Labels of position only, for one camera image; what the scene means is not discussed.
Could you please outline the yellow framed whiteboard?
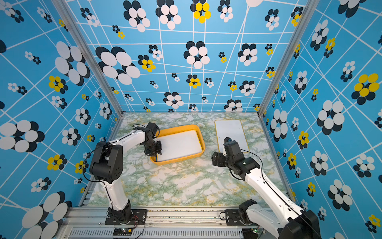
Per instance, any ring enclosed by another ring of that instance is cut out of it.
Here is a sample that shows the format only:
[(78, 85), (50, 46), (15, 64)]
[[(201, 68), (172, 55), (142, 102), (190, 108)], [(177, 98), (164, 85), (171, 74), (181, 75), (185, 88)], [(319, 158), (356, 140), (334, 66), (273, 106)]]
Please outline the yellow framed whiteboard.
[(203, 151), (195, 130), (174, 133), (158, 138), (162, 144), (162, 153), (157, 154), (157, 162), (165, 162), (192, 156)]
[(248, 143), (244, 134), (244, 129), (240, 120), (216, 120), (215, 129), (219, 152), (226, 155), (223, 144), (224, 139), (227, 137), (230, 137), (232, 140), (237, 141), (241, 149), (244, 149), (246, 151), (249, 150)]

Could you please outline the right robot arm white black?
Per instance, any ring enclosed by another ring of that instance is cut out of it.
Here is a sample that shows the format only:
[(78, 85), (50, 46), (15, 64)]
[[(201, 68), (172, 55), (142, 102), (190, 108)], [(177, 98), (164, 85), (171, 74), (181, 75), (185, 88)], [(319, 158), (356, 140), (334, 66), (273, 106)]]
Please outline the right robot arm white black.
[(272, 210), (269, 212), (254, 200), (248, 200), (239, 206), (244, 224), (257, 224), (277, 239), (321, 238), (316, 214), (304, 210), (282, 193), (253, 158), (245, 158), (242, 153), (228, 156), (215, 152), (211, 159), (214, 166), (227, 167), (254, 188)]

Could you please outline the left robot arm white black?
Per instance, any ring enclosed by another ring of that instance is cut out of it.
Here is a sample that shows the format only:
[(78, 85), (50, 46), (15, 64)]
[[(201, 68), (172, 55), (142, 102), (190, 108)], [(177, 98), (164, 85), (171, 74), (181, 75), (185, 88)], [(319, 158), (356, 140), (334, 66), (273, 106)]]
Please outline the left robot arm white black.
[(99, 182), (106, 192), (109, 202), (107, 215), (121, 224), (127, 224), (134, 218), (130, 200), (124, 193), (120, 179), (123, 155), (137, 145), (144, 146), (144, 154), (147, 156), (161, 155), (161, 142), (155, 140), (159, 132), (159, 127), (154, 123), (137, 125), (118, 139), (98, 143), (93, 151), (89, 172), (94, 176), (94, 182)]

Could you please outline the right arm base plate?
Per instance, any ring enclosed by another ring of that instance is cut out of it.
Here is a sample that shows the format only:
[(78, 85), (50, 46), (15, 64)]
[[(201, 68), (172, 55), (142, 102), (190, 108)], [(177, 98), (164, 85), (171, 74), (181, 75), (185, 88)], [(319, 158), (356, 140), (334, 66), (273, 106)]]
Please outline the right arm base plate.
[(241, 219), (238, 209), (226, 209), (219, 214), (219, 218), (225, 221), (228, 226), (259, 226), (256, 223), (245, 223), (243, 219)]

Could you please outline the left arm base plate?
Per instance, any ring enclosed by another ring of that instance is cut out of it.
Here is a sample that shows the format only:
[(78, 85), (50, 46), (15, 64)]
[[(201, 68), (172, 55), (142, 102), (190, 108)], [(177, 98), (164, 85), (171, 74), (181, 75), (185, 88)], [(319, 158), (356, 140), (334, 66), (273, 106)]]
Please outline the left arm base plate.
[(114, 226), (125, 226), (125, 225), (134, 226), (136, 224), (145, 225), (147, 213), (148, 213), (147, 209), (132, 209), (130, 210), (130, 215), (131, 215), (130, 219), (122, 220), (115, 216), (111, 208), (108, 208), (108, 211), (106, 213), (105, 224), (114, 225)]

